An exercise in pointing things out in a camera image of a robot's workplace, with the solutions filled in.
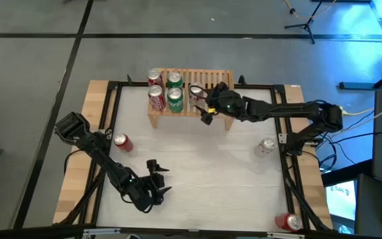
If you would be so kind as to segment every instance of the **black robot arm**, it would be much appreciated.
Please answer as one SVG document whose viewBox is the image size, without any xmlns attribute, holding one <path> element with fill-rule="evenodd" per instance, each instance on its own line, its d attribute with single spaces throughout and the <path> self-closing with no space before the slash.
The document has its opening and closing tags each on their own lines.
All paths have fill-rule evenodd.
<svg viewBox="0 0 382 239">
<path fill-rule="evenodd" d="M 241 97 L 237 92 L 229 90 L 223 82 L 211 90 L 204 91 L 208 94 L 206 97 L 208 107 L 214 110 L 206 112 L 200 107 L 197 108 L 202 113 L 202 121 L 208 125 L 212 122 L 213 115 L 218 113 L 250 122 L 282 117 L 312 120 L 308 127 L 298 133 L 288 134 L 284 139 L 286 151 L 291 155 L 302 155 L 304 144 L 316 136 L 343 128 L 341 109 L 322 100 L 299 104 L 269 104 L 263 100 Z"/>
<path fill-rule="evenodd" d="M 141 212 L 149 212 L 153 205 L 161 204 L 163 194 L 170 189 L 164 188 L 164 178 L 157 171 L 168 171 L 161 168 L 155 159 L 147 161 L 150 175 L 138 177 L 132 169 L 113 161 L 104 152 L 109 141 L 101 132 L 90 132 L 90 123 L 78 113 L 70 113 L 55 127 L 56 135 L 67 144 L 75 145 L 87 153 L 107 173 L 110 183 L 122 197 L 128 195 L 135 207 Z"/>
</svg>

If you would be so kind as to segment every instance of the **white tabletop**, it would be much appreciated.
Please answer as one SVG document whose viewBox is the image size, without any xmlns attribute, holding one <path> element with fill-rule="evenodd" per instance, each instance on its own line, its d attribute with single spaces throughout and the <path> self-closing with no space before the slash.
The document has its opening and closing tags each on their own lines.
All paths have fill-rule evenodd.
<svg viewBox="0 0 382 239">
<path fill-rule="evenodd" d="M 146 161 L 157 159 L 166 186 L 164 202 L 148 214 L 124 203 L 104 184 L 98 226 L 200 230 L 281 231 L 274 223 L 287 211 L 279 150 L 260 159 L 254 154 L 264 137 L 276 141 L 273 119 L 249 123 L 235 120 L 225 131 L 224 120 L 205 125 L 200 118 L 160 117 L 156 129 L 147 117 L 147 88 L 123 87 L 115 133 L 126 133 L 134 150 L 112 145 L 110 157 L 149 174 Z M 268 90 L 236 90 L 271 103 Z"/>
</svg>

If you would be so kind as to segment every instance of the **wooden table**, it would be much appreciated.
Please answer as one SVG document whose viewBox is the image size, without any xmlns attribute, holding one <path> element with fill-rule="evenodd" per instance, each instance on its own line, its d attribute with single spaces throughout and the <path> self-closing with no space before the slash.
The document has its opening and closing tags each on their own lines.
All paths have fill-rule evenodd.
<svg viewBox="0 0 382 239">
<path fill-rule="evenodd" d="M 82 108 L 82 114 L 90 122 L 91 131 L 98 130 L 108 84 L 109 82 L 106 80 L 91 80 L 88 86 L 84 106 Z M 300 86 L 286 85 L 285 90 L 288 103 L 301 103 L 304 101 Z M 115 94 L 111 94 L 106 122 L 109 121 L 109 116 L 113 111 L 114 95 Z M 277 100 L 278 103 L 281 102 L 279 94 L 277 95 Z M 284 120 L 281 120 L 281 123 L 283 125 L 283 130 L 285 130 Z M 303 118 L 294 118 L 291 119 L 291 124 L 293 131 L 298 132 L 308 125 L 308 120 Z M 314 148 L 312 147 L 306 146 L 304 150 L 315 153 Z M 90 170 L 90 161 L 91 159 L 88 155 L 83 152 L 73 154 L 70 157 L 53 222 L 60 222 L 64 219 L 73 209 L 75 204 L 80 200 L 84 193 L 86 179 Z M 326 204 L 326 193 L 322 184 L 317 160 L 311 155 L 303 154 L 298 157 L 298 163 L 300 166 L 300 174 L 302 177 L 304 196 L 306 200 L 316 215 L 320 217 L 322 222 L 326 226 L 332 228 L 330 213 L 328 212 L 328 207 Z M 91 221 L 93 205 L 94 198 L 90 200 L 88 205 L 88 213 L 85 222 Z M 296 213 L 299 214 L 300 207 L 296 200 L 294 200 L 294 207 Z"/>
</svg>

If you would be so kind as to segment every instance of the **tripod stand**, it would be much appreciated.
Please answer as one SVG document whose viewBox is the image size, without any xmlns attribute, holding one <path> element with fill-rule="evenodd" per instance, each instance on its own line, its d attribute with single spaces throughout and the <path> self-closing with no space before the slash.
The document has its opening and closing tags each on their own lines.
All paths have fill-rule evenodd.
<svg viewBox="0 0 382 239">
<path fill-rule="evenodd" d="M 313 17 L 315 16 L 316 12 L 318 11 L 319 7 L 321 6 L 322 1 L 319 2 L 318 6 L 316 6 L 315 11 L 313 11 L 312 15 L 310 16 L 309 20 L 304 24 L 297 24 L 297 25 L 289 25 L 285 26 L 285 29 L 293 28 L 293 27 L 299 27 L 305 31 L 307 31 L 310 35 L 310 39 L 312 39 L 312 44 L 315 44 L 315 39 L 313 37 L 312 31 L 310 30 L 310 24 L 313 23 Z M 290 9 L 290 14 L 293 14 L 296 11 L 296 9 Z"/>
</svg>

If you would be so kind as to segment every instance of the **soda can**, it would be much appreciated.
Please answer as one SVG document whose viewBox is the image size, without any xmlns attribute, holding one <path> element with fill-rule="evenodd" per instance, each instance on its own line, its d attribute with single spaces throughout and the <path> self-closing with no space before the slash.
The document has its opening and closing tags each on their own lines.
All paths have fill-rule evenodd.
<svg viewBox="0 0 382 239">
<path fill-rule="evenodd" d="M 172 88 L 182 89 L 182 83 L 183 83 L 182 76 L 180 75 L 179 72 L 171 72 L 167 76 L 167 85 L 169 89 L 172 89 Z"/>
<path fill-rule="evenodd" d="M 179 88 L 172 88 L 168 91 L 169 109 L 173 113 L 179 113 L 184 109 L 184 96 Z"/>
<path fill-rule="evenodd" d="M 147 74 L 147 78 L 149 79 L 149 86 L 161 86 L 162 89 L 164 89 L 163 86 L 163 78 L 161 73 L 156 69 L 151 69 L 149 73 Z"/>
<path fill-rule="evenodd" d="M 255 152 L 256 155 L 260 158 L 265 157 L 270 152 L 272 152 L 277 145 L 275 144 L 275 141 L 271 138 L 264 138 L 262 141 L 256 145 Z"/>
<path fill-rule="evenodd" d="M 163 111 L 166 107 L 163 89 L 160 86 L 151 86 L 149 90 L 150 104 L 154 110 Z"/>
<path fill-rule="evenodd" d="M 192 87 L 192 86 L 199 86 L 199 87 L 203 87 L 203 85 L 199 82 L 195 82 L 195 83 L 192 83 L 188 89 L 189 93 L 189 102 L 190 102 L 190 106 L 191 107 L 194 107 L 194 106 L 198 106 L 200 108 L 204 108 L 204 91 L 200 88 L 197 88 L 197 87 Z"/>
<path fill-rule="evenodd" d="M 275 217 L 275 224 L 284 230 L 295 232 L 302 228 L 302 219 L 290 213 L 283 213 Z"/>
<path fill-rule="evenodd" d="M 131 139 L 126 133 L 120 133 L 114 137 L 114 144 L 123 151 L 130 152 L 133 149 Z"/>
</svg>

